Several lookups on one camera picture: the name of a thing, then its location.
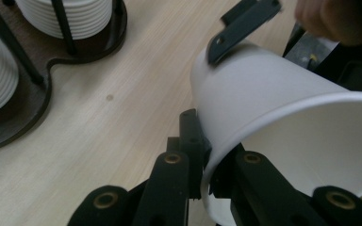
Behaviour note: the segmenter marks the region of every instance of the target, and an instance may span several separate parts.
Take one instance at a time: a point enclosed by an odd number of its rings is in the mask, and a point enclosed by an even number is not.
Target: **wooden table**
[[[92,190],[146,180],[178,116],[193,108],[189,71],[238,0],[125,0],[123,48],[52,69],[53,96],[34,128],[0,149],[0,226],[66,225]],[[250,40],[282,54],[296,0]],[[190,202],[189,225],[214,225]]]

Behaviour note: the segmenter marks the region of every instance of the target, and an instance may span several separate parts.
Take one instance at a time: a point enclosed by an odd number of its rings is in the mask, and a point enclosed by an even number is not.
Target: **screw hole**
[[[217,44],[223,44],[225,42],[224,38],[223,37],[218,37],[217,40],[216,40],[216,43]]]

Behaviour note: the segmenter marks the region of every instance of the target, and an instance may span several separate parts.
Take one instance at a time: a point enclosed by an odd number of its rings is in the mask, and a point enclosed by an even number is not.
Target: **paper cup rim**
[[[221,225],[226,225],[223,222],[223,219],[219,218],[219,215],[213,214],[212,209],[208,205],[208,187],[210,179],[214,173],[215,168],[221,163],[225,156],[239,143],[242,142],[245,138],[251,136],[253,133],[259,131],[260,129],[276,122],[284,117],[293,115],[302,110],[307,110],[310,108],[322,106],[322,105],[332,105],[332,104],[343,104],[343,103],[362,103],[362,92],[361,91],[343,91],[337,93],[326,93],[309,98],[304,98],[302,100],[295,101],[293,103],[280,106],[270,112],[263,114],[262,116],[250,121],[247,124],[241,125],[241,127],[236,130],[236,132],[230,135],[220,144],[218,150],[227,150],[224,152],[212,150],[213,156],[210,156],[209,161],[206,166],[206,171],[204,171],[202,181],[201,181],[201,194],[203,198],[204,205],[208,214]],[[362,195],[362,189],[356,193],[356,195]]]

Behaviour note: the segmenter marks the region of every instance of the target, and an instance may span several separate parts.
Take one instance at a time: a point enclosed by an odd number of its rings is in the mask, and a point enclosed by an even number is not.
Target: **black plastic bracket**
[[[186,226],[189,199],[201,195],[190,192],[199,188],[207,147],[196,110],[183,112],[180,137],[168,139],[167,152],[156,159],[149,179],[129,192],[116,186],[92,191],[69,226]],[[210,188],[216,198],[231,199],[237,225],[362,225],[362,201],[354,194],[326,186],[308,197],[266,156],[247,152],[241,144],[216,168]]]
[[[242,0],[222,16],[225,29],[207,46],[208,64],[217,64],[235,45],[281,10],[278,0]]]

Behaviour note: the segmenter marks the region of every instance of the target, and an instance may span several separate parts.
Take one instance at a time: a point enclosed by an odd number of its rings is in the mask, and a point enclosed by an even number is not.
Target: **human hand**
[[[357,0],[298,0],[295,17],[314,36],[344,45],[362,44],[362,12]]]

